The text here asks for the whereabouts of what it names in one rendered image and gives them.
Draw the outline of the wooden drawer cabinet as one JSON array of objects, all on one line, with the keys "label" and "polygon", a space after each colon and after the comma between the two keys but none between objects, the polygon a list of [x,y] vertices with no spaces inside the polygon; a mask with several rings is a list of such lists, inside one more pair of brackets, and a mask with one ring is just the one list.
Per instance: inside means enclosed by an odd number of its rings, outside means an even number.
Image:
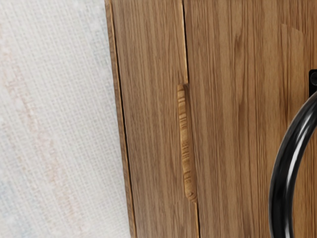
[{"label": "wooden drawer cabinet", "polygon": [[104,0],[131,238],[270,238],[317,0]]}]

